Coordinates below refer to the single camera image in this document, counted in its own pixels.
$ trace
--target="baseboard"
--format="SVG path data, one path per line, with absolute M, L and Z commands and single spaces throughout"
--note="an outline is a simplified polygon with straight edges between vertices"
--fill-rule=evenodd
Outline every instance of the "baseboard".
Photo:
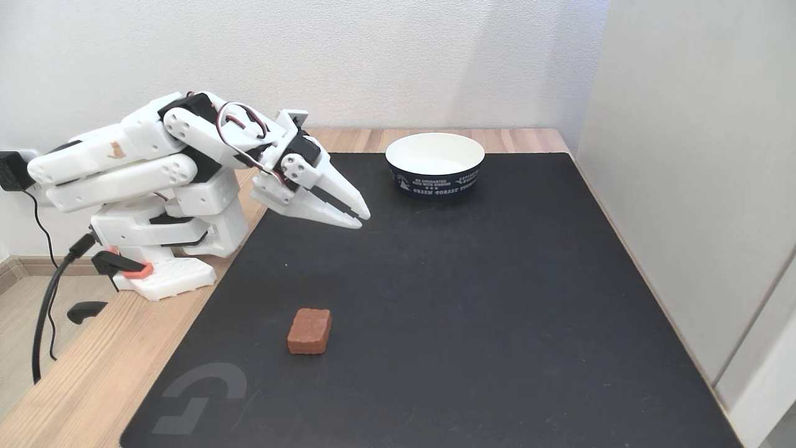
M 0 263 L 0 294 L 3 294 L 20 278 L 25 276 L 25 270 L 15 256 L 10 256 Z
M 45 275 L 51 276 L 55 272 L 53 262 L 46 255 L 21 255 L 17 257 L 19 265 L 24 269 L 26 276 Z M 60 264 L 63 257 L 55 257 L 55 262 Z M 64 271 L 67 276 L 99 275 L 94 269 L 89 257 L 79 258 L 72 262 Z
M 63 257 L 55 257 L 56 263 L 61 263 Z M 3 294 L 11 286 L 23 277 L 46 276 L 49 277 L 55 272 L 53 262 L 48 256 L 37 255 L 11 255 L 0 263 L 0 294 Z M 99 275 L 94 269 L 90 258 L 75 260 L 64 271 L 68 276 L 87 276 Z

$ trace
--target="black cable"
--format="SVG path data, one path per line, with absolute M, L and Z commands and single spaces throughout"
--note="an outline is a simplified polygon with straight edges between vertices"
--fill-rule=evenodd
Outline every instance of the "black cable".
M 74 259 L 75 257 L 71 254 L 67 254 L 67 256 L 64 257 L 64 262 L 58 266 L 58 269 L 55 270 L 53 276 L 50 277 L 50 282 L 49 285 L 47 285 L 47 291 L 45 292 L 44 300 L 41 301 L 39 317 L 36 319 L 36 332 L 33 334 L 33 358 L 30 362 L 30 369 L 33 371 L 33 384 L 38 383 L 41 379 L 39 352 L 41 350 L 41 334 L 44 332 L 45 316 L 47 315 L 47 308 L 49 307 L 50 298 L 53 296 L 55 288 L 58 286 L 60 276 L 64 273 L 66 267 L 69 266 L 69 263 L 71 263 Z
M 45 236 L 47 237 L 47 250 L 49 251 L 50 261 L 53 263 L 56 269 L 58 269 L 58 263 L 55 262 L 55 255 L 53 254 L 53 240 L 51 239 L 49 232 L 45 229 L 44 225 L 41 224 L 41 220 L 39 219 L 39 202 L 36 200 L 36 196 L 33 196 L 27 191 L 23 191 L 28 195 L 29 198 L 33 200 L 33 217 L 36 219 L 36 224 L 38 224 L 39 229 L 44 232 Z M 55 320 L 53 320 L 53 303 L 55 303 L 55 295 L 58 294 L 58 285 L 56 285 L 55 289 L 53 290 L 53 295 L 49 299 L 49 304 L 47 305 L 47 320 L 49 320 L 50 328 L 53 329 L 53 334 L 50 336 L 50 348 L 49 348 L 49 355 L 53 361 L 58 361 L 58 358 L 55 357 L 53 353 L 53 349 L 55 347 Z
M 45 296 L 41 301 L 39 316 L 36 319 L 36 331 L 33 334 L 33 353 L 32 359 L 30 361 L 30 369 L 33 372 L 33 384 L 38 383 L 41 379 L 41 361 L 39 360 L 41 353 L 41 334 L 44 332 L 45 316 L 47 315 L 47 310 L 51 304 L 53 296 L 55 295 L 55 291 L 58 288 L 60 276 L 64 274 L 64 271 L 69 264 L 76 259 L 83 257 L 83 255 L 85 255 L 85 253 L 91 249 L 95 243 L 96 241 L 94 240 L 93 234 L 85 234 L 80 237 L 80 239 L 69 248 L 69 253 L 66 254 L 66 257 L 64 257 L 64 261 L 61 262 L 61 264 L 55 269 L 55 273 L 50 278 L 50 282 L 47 285 L 47 291 L 45 292 Z
M 36 200 L 36 196 L 33 196 L 29 192 L 23 191 L 22 193 L 25 193 L 33 200 L 33 217 L 36 219 L 36 224 L 39 225 L 39 229 L 41 229 L 41 231 L 44 232 L 45 236 L 47 237 L 47 249 L 49 250 L 50 261 L 53 263 L 53 266 L 58 269 L 58 263 L 55 262 L 55 256 L 53 256 L 53 240 L 49 236 L 47 229 L 45 229 L 39 220 L 39 202 Z

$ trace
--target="orange clamp pad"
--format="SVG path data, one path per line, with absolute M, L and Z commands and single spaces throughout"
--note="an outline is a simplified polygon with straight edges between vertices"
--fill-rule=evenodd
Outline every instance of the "orange clamp pad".
M 141 269 L 138 272 L 124 272 L 122 271 L 122 275 L 127 280 L 141 280 L 142 278 L 147 278 L 152 274 L 154 268 L 152 267 L 152 263 L 145 261 L 142 263 L 144 265 L 144 269 Z

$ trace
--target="bowl rim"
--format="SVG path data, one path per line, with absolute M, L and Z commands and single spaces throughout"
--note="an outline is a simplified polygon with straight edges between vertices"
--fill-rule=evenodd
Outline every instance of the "bowl rim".
M 396 152 L 396 149 L 395 149 L 395 144 L 396 143 L 404 141 L 404 140 L 423 139 L 423 138 L 427 138 L 428 136 L 446 136 L 446 137 L 451 137 L 452 140 L 460 140 L 460 141 L 465 141 L 466 140 L 468 144 L 475 143 L 475 145 L 477 145 L 478 148 L 481 150 L 480 154 L 479 154 L 479 157 L 478 157 L 478 161 L 476 163 L 468 163 L 467 164 L 467 168 L 464 168 L 464 169 L 462 169 L 460 171 L 452 171 L 452 172 L 443 173 L 443 174 L 429 174 L 429 173 L 417 172 L 419 170 L 410 170 L 410 169 L 407 169 L 406 167 L 402 167 L 400 163 L 395 163 L 394 156 L 391 158 L 391 156 L 390 156 L 391 153 L 395 153 Z M 392 165 L 393 167 L 395 167 L 395 168 L 397 168 L 399 170 L 406 171 L 407 173 L 412 173 L 412 174 L 415 174 L 415 175 L 425 175 L 425 176 L 446 176 L 446 175 L 454 175 L 454 174 L 458 174 L 458 173 L 463 173 L 465 171 L 472 170 L 473 168 L 477 167 L 478 165 L 481 164 L 481 162 L 484 161 L 484 158 L 486 157 L 486 151 L 484 150 L 484 147 L 479 142 L 477 142 L 476 140 L 471 139 L 470 137 L 460 136 L 459 134 L 451 134 L 449 132 L 422 132 L 420 134 L 413 134 L 411 136 L 401 137 L 398 140 L 395 140 L 394 142 L 390 143 L 387 146 L 387 149 L 384 150 L 384 157 L 387 159 L 387 163 L 389 163 L 390 165 Z

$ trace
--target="navy blue bowl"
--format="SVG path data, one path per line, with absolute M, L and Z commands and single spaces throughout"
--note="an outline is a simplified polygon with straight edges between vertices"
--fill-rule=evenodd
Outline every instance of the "navy blue bowl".
M 445 200 L 471 190 L 484 148 L 464 136 L 430 132 L 396 140 L 384 155 L 398 191 L 410 198 Z

